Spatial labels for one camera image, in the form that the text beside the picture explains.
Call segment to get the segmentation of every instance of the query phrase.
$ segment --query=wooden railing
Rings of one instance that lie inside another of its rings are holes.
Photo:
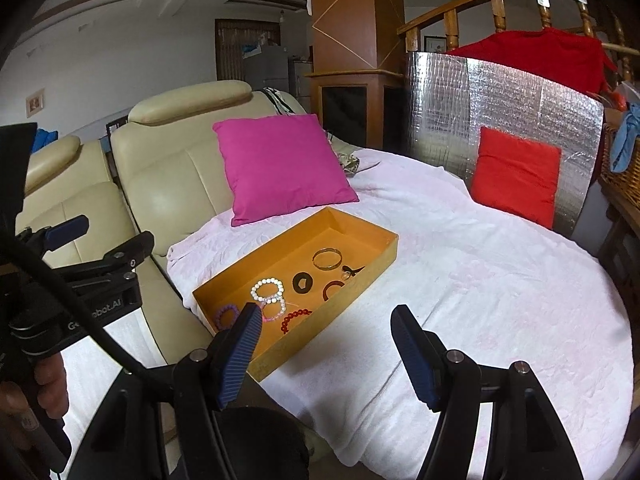
[[[538,10],[540,12],[540,21],[542,27],[551,27],[551,10],[549,0],[537,0]],[[595,37],[595,26],[593,25],[591,16],[587,8],[587,0],[575,0],[578,6],[578,12],[582,19],[582,30],[585,36]],[[458,30],[458,13],[462,10],[469,9],[487,2],[491,2],[491,8],[494,13],[494,25],[496,32],[503,32],[507,29],[507,17],[504,11],[504,0],[453,0],[448,4],[442,5],[437,9],[425,12],[423,15],[405,23],[398,28],[398,36],[404,36],[406,50],[408,52],[417,52],[420,50],[420,31],[444,20],[444,31],[447,38],[447,51],[457,48],[459,45]],[[640,51],[630,48],[625,43],[625,34],[618,19],[614,16],[616,26],[616,35],[618,43],[602,43],[602,46],[608,50],[616,52],[622,60],[622,76],[625,80],[632,80],[631,60],[630,56],[640,56]]]

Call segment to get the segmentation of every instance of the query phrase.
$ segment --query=bracelet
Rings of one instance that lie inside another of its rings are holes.
[[[327,294],[326,294],[327,290],[329,289],[329,287],[334,286],[334,285],[335,285],[335,286],[344,286],[344,283],[343,283],[343,282],[338,282],[338,281],[335,281],[335,282],[329,282],[329,283],[327,283],[327,284],[324,286],[324,290],[322,291],[322,298],[323,298],[325,301],[329,301],[329,297],[328,297],[328,296],[327,296]]]
[[[261,301],[258,306],[260,307],[260,309],[262,310],[262,322],[263,323],[268,323],[270,321],[275,321],[276,319],[278,319],[279,317],[281,317],[286,311],[287,311],[287,305],[284,302],[284,298],[280,297],[278,300],[280,302],[280,311],[279,313],[277,313],[275,316],[273,317],[265,317],[264,315],[264,307],[267,306],[268,303],[266,303],[265,301]]]
[[[300,281],[305,280],[305,286],[300,286]],[[299,272],[293,277],[293,290],[298,294],[306,294],[311,290],[311,286],[314,284],[314,279],[308,272]]]
[[[225,312],[228,312],[229,310],[233,311],[234,313],[234,319],[231,323],[227,323],[225,325],[222,325],[221,319],[222,319],[222,315]],[[216,328],[218,330],[226,330],[227,328],[231,328],[233,326],[233,324],[236,322],[236,319],[238,319],[238,316],[240,316],[240,311],[238,310],[238,307],[236,307],[233,303],[229,303],[227,305],[225,305],[224,307],[222,307],[216,314],[216,317],[213,320],[213,324],[216,326]]]
[[[360,267],[359,269],[351,269],[350,266],[348,265],[343,265],[342,266],[342,270],[344,271],[342,273],[341,278],[346,281],[349,278],[352,278],[353,276],[355,276],[357,273],[359,273],[362,269],[364,269],[364,267]]]
[[[280,327],[280,330],[282,330],[283,333],[287,333],[289,331],[287,327],[287,325],[289,324],[289,321],[291,321],[295,317],[308,316],[309,314],[312,314],[312,313],[313,313],[313,310],[301,308],[300,310],[287,314],[287,317],[282,321],[282,326]]]
[[[319,266],[318,264],[316,264],[316,257],[322,253],[335,253],[338,256],[340,256],[340,260],[338,260],[338,263],[330,266],[324,266],[324,267]],[[334,249],[333,247],[325,247],[324,249],[320,249],[319,251],[316,251],[316,254],[314,254],[314,257],[311,258],[311,261],[313,262],[314,266],[320,270],[334,270],[334,269],[337,269],[342,263],[342,253],[338,249]]]
[[[258,295],[258,289],[263,285],[267,285],[268,283],[273,283],[274,285],[276,285],[278,287],[278,291],[275,294],[271,294],[270,296],[263,298],[262,296]],[[254,298],[254,300],[258,303],[276,303],[282,297],[283,293],[284,287],[282,286],[282,282],[280,280],[276,280],[276,278],[266,278],[264,280],[260,280],[251,288],[251,297]]]

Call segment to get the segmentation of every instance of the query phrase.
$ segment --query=dark red bangle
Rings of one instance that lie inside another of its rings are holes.
[[[282,326],[280,327],[280,330],[282,330],[284,333],[287,333],[289,331],[289,329],[287,328],[289,321],[291,321],[293,318],[298,316],[308,316],[311,313],[313,313],[313,310],[309,310],[307,308],[301,308],[300,310],[296,310],[291,314],[287,314],[284,320],[282,321]]]
[[[338,282],[338,281],[335,281],[335,282],[329,282],[329,283],[327,283],[327,284],[324,286],[324,290],[322,291],[322,298],[323,298],[325,301],[328,301],[328,300],[329,300],[329,297],[328,297],[328,296],[327,296],[327,294],[326,294],[327,290],[329,289],[329,287],[330,287],[330,286],[334,286],[334,285],[336,285],[336,286],[344,286],[344,283],[343,283],[343,282]]]

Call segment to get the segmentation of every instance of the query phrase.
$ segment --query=curtain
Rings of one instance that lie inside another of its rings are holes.
[[[256,43],[262,34],[280,44],[280,23],[253,20],[216,20],[216,72],[218,80],[244,81],[242,47]]]

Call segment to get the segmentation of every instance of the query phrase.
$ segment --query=shallow open box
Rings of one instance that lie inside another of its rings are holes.
[[[334,270],[319,270],[313,264],[313,255],[327,247],[342,253],[342,263]],[[281,329],[284,316],[262,324],[262,335],[248,369],[256,381],[261,381],[342,313],[391,265],[397,252],[397,234],[325,207],[220,272],[194,290],[193,295],[212,327],[217,312],[226,304],[242,308],[253,301],[251,288],[263,278],[282,281],[287,313],[305,308],[313,311],[310,316],[295,317],[286,334]],[[341,281],[343,265],[364,268],[346,280],[343,287],[329,288],[329,299],[325,301],[322,290],[333,280]],[[308,272],[313,278],[313,286],[306,294],[293,290],[292,279],[299,272]],[[267,287],[260,293],[271,294]],[[279,303],[270,304],[265,307],[265,315],[272,316],[279,309]]]

